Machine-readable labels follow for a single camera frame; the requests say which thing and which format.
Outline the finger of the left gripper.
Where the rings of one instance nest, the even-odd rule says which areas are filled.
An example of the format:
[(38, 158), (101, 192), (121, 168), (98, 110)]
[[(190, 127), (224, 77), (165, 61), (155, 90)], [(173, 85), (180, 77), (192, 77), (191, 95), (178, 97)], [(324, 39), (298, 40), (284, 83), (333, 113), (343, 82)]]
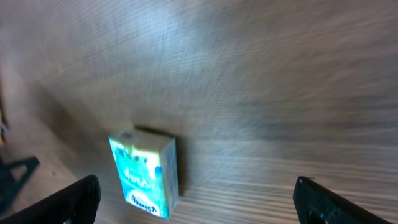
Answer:
[[(1, 215), (5, 214), (11, 208), (18, 193), (27, 183), (39, 164), (40, 162), (35, 156), (8, 164), (3, 163), (1, 160)], [(11, 172), (18, 167), (26, 168), (26, 171), (19, 180), (14, 178)]]

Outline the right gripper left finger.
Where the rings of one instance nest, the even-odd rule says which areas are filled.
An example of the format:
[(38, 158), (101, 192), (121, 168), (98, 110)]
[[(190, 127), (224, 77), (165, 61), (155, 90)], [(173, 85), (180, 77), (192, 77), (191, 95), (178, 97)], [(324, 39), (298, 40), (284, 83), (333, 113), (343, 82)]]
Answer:
[(101, 201), (97, 176), (88, 175), (1, 220), (1, 224), (94, 224)]

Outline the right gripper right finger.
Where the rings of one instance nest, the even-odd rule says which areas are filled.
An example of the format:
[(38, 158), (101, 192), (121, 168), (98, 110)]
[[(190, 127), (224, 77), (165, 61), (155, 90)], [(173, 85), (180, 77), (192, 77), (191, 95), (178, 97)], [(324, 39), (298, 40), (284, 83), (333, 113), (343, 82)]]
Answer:
[(301, 224), (389, 224), (304, 176), (297, 178), (293, 201)]

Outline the teal tissue pack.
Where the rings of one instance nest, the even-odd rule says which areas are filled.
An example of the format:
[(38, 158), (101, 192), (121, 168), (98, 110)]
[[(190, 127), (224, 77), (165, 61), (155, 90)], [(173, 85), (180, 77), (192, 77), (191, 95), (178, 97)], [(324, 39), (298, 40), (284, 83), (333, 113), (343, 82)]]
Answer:
[(175, 138), (133, 129), (108, 139), (125, 201), (170, 218), (179, 201)]

